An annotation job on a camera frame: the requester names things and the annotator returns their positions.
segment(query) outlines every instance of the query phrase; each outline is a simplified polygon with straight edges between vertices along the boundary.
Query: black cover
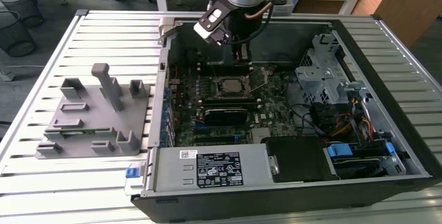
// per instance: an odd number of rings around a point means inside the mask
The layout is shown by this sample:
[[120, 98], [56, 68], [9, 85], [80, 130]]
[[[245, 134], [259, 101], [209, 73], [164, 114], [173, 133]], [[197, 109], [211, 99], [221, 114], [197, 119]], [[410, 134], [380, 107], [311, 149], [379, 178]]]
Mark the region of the black cover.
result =
[[275, 183], [337, 179], [329, 172], [324, 142], [317, 137], [267, 137], [261, 143], [277, 161], [279, 174], [272, 175]]

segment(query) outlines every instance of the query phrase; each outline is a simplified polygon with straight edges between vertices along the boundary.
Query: aluminum extrusion table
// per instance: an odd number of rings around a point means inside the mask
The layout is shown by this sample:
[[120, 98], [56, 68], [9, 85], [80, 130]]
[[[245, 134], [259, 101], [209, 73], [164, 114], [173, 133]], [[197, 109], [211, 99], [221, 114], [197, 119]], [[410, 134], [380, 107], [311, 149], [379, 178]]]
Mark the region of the aluminum extrusion table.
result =
[[[93, 63], [108, 63], [118, 83], [141, 78], [155, 87], [157, 25], [161, 17], [201, 13], [89, 11], [74, 16], [48, 65], [0, 143], [0, 223], [149, 223], [124, 195], [125, 167], [145, 159], [151, 109], [143, 150], [133, 157], [37, 160], [34, 148], [50, 121], [65, 77], [98, 84]], [[291, 18], [327, 19], [296, 14]], [[442, 161], [442, 89], [382, 21], [339, 16], [368, 61], [439, 161]], [[155, 106], [149, 97], [149, 107]], [[439, 223], [442, 189], [403, 193], [370, 207], [255, 216], [204, 223]]]

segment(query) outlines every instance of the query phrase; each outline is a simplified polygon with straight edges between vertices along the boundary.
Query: warning label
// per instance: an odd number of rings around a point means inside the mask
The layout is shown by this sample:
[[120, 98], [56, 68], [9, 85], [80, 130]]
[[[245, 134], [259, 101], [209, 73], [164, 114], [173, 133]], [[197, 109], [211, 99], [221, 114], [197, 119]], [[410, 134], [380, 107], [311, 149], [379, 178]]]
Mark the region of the warning label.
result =
[[243, 185], [239, 153], [196, 155], [199, 188]]

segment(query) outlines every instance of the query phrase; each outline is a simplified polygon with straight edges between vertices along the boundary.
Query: white sticker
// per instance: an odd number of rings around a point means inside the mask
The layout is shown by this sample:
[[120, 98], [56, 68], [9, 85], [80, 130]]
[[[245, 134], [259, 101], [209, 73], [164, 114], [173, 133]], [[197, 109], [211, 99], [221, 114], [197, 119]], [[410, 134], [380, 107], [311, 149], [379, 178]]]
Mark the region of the white sticker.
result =
[[243, 179], [241, 176], [232, 176], [232, 177], [231, 177], [231, 181], [236, 181], [236, 180], [241, 180], [241, 179]]
[[179, 151], [179, 158], [196, 158], [197, 150]]

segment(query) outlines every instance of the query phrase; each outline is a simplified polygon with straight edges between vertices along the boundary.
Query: blue latch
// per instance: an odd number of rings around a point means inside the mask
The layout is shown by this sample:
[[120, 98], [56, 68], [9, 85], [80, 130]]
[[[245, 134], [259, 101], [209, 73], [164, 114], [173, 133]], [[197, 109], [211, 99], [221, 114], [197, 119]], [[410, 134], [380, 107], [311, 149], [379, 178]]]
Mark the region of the blue latch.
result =
[[386, 148], [387, 148], [387, 150], [388, 150], [390, 154], [395, 152], [395, 148], [394, 148], [394, 146], [392, 146], [392, 143], [391, 143], [391, 142], [387, 142], [387, 143], [386, 143]]
[[329, 157], [336, 157], [336, 156], [351, 156], [351, 148], [348, 144], [331, 144], [327, 147], [327, 152]]
[[126, 168], [125, 169], [125, 178], [139, 177], [139, 168]]

